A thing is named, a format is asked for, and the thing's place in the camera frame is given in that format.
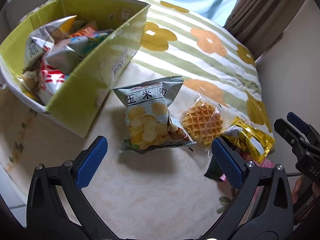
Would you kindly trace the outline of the person's right hand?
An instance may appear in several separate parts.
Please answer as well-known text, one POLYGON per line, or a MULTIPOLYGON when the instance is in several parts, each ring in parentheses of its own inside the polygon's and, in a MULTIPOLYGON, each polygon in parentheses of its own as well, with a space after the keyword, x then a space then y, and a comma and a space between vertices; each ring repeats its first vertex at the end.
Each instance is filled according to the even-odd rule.
MULTIPOLYGON (((300 176, 295 183, 295 186, 292 190, 292 202, 293 204, 295 204, 295 202, 298 200, 299 198, 299 192, 300 192, 300 188, 302 186, 302 181, 303 181, 304 176, 300 176)), ((320 188, 317 184, 313 183, 312 185, 312 190, 313 193, 316 195, 316 197, 319 197, 320 194, 320 188)))

